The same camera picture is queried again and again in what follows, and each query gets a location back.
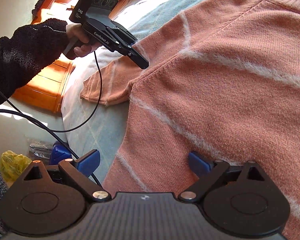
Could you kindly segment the black fleece sleeve forearm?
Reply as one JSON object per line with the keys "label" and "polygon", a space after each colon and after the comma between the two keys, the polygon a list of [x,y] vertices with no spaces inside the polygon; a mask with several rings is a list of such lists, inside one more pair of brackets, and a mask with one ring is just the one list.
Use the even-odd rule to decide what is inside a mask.
{"label": "black fleece sleeve forearm", "polygon": [[[69,43],[67,23],[55,18],[19,27],[0,38],[0,91],[10,98],[43,68],[57,60]],[[0,95],[0,105],[4,97]]]}

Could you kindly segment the person's left hand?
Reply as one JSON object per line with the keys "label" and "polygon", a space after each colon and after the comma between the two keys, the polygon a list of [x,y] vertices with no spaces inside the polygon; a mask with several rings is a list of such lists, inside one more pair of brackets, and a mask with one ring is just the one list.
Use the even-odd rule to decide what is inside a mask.
{"label": "person's left hand", "polygon": [[89,44],[89,37],[79,23],[67,24],[66,34],[68,39],[72,39],[73,37],[76,37],[81,42],[83,42],[83,45],[76,46],[73,49],[75,57],[85,57],[101,46],[99,42],[96,42],[94,44]]}

